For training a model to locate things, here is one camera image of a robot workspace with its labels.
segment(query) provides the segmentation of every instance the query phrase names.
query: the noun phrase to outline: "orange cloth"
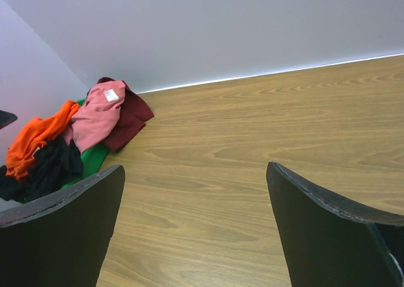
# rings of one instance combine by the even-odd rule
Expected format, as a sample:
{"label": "orange cloth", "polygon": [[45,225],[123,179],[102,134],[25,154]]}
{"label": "orange cloth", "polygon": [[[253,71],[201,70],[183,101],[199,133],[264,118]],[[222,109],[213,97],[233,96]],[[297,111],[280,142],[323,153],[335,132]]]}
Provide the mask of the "orange cloth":
{"label": "orange cloth", "polygon": [[80,106],[73,101],[63,104],[60,111],[47,119],[33,118],[20,131],[6,155],[6,176],[21,180],[28,175],[27,169],[35,165],[33,154],[46,142],[60,135]]}

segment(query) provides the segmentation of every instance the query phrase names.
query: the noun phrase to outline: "folded garment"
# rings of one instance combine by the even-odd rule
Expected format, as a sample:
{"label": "folded garment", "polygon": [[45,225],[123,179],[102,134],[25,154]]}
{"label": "folded garment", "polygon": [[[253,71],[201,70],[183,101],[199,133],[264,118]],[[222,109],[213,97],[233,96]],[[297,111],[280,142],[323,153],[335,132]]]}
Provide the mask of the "folded garment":
{"label": "folded garment", "polygon": [[[114,81],[111,78],[101,78],[98,83]],[[111,150],[118,151],[132,140],[146,125],[146,121],[154,114],[150,107],[125,84],[125,101],[121,105],[119,120],[103,143]]]}
{"label": "folded garment", "polygon": [[17,180],[28,175],[27,169],[33,167],[33,153],[43,148],[46,141],[55,139],[69,124],[72,116],[80,106],[73,101],[67,101],[52,117],[47,119],[33,118],[20,131],[14,143],[6,154],[6,175]]}
{"label": "folded garment", "polygon": [[62,136],[49,141],[33,157],[36,165],[28,169],[23,183],[6,177],[6,167],[0,167],[0,197],[4,200],[30,202],[59,190],[83,175],[80,151],[74,141],[68,146]]}
{"label": "folded garment", "polygon": [[109,81],[95,85],[83,106],[71,118],[71,124],[63,133],[67,143],[74,140],[83,153],[104,140],[117,124],[121,104],[125,99],[125,83]]}

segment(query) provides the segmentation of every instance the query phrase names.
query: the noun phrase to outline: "maroon cloth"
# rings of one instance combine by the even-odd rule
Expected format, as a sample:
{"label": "maroon cloth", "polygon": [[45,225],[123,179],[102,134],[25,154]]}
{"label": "maroon cloth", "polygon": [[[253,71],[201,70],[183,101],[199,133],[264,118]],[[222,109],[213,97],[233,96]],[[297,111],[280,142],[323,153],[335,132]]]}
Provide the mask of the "maroon cloth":
{"label": "maroon cloth", "polygon": [[[115,81],[101,78],[98,83]],[[154,117],[150,107],[129,86],[126,85],[125,101],[121,104],[121,115],[111,133],[102,141],[111,151],[118,151],[132,140],[146,125],[146,121]]]}

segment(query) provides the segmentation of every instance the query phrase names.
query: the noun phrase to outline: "white label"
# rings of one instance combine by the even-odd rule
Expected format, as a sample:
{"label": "white label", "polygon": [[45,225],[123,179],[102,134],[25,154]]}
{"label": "white label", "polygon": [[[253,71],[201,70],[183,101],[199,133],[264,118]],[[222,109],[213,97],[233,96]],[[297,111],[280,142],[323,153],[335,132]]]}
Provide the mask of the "white label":
{"label": "white label", "polygon": [[112,102],[112,101],[117,101],[119,100],[119,97],[117,96],[117,94],[114,92],[114,90],[105,90],[104,91],[104,95],[107,98],[108,102]]}

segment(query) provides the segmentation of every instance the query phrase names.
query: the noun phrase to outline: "white wall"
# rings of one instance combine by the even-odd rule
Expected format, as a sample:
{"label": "white wall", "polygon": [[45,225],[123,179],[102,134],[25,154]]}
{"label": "white wall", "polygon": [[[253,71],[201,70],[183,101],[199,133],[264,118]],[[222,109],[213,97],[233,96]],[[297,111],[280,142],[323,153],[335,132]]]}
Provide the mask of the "white wall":
{"label": "white wall", "polygon": [[[18,120],[0,131],[0,166],[7,147],[32,117],[48,117],[86,86],[38,35],[0,0],[0,110]],[[0,211],[11,207],[0,201]]]}
{"label": "white wall", "polygon": [[137,91],[404,52],[403,0],[6,0],[91,86]]}

